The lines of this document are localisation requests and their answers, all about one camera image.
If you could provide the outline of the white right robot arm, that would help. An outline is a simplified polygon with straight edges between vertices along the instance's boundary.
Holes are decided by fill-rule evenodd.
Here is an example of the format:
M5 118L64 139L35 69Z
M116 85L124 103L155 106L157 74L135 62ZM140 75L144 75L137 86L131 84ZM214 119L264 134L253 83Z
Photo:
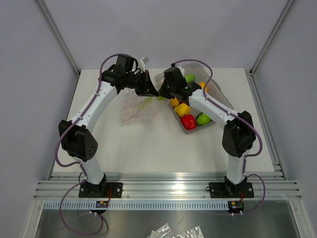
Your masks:
M197 83L187 83L181 70L175 66L163 72L159 94L168 99L176 98L199 110L222 129L222 146L228 154L226 179L229 181L225 184L225 192L229 196L237 196L243 189L244 159L256 138L251 115L247 111L231 111Z

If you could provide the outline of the green celery bunch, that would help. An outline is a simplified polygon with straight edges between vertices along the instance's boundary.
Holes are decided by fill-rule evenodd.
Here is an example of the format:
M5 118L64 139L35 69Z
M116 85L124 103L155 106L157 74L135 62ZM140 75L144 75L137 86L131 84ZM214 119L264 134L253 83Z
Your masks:
M143 110L146 107L148 107L152 102L155 102L155 101L161 102L163 100L164 100L164 98L161 96L159 96L158 98L147 97L146 99L144 99L143 101L141 101L139 103L139 109Z

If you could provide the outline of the clear zip top bag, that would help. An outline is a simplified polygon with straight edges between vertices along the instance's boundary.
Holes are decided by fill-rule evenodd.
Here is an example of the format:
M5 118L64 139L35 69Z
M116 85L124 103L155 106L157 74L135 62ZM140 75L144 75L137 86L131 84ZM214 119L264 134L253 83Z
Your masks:
M137 96L132 89L126 90L124 95L120 112L120 120L123 125L154 119L169 104L169 100L161 96Z

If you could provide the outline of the yellow bell pepper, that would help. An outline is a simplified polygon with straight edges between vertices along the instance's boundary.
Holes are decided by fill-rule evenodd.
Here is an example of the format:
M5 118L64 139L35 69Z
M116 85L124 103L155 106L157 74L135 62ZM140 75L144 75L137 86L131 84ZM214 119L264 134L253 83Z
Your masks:
M179 117L186 116L190 113L190 106L185 103L179 104L174 108L174 111Z

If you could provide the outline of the red bell pepper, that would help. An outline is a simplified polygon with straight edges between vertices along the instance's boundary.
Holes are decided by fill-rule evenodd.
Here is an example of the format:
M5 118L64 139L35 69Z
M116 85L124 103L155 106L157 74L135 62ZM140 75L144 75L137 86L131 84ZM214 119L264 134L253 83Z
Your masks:
M183 116L180 121L186 130L193 130L196 128L195 118L191 114Z

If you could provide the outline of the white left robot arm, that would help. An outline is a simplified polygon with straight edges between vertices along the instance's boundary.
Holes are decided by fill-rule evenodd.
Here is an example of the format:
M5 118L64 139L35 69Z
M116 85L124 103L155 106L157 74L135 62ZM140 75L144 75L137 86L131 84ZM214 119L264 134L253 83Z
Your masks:
M84 181L90 183L95 197L106 194L105 175L96 159L98 143L92 133L100 116L109 103L125 88L133 89L141 97L157 97L149 71L147 57L135 59L126 54L114 54L116 63L107 70L99 69L98 84L79 112L71 120L58 125L60 138L54 158L63 168L78 164L84 173Z

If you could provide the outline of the orange yellow mango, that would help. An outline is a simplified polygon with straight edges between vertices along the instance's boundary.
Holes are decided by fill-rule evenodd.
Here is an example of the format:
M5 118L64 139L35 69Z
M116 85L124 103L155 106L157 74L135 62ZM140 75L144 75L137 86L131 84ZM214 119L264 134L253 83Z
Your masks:
M207 86L205 86L205 83L204 83L204 82L199 82L198 84L200 85L200 87L201 87L202 89L205 89L205 91L206 91L207 93L209 92L209 89L208 89Z

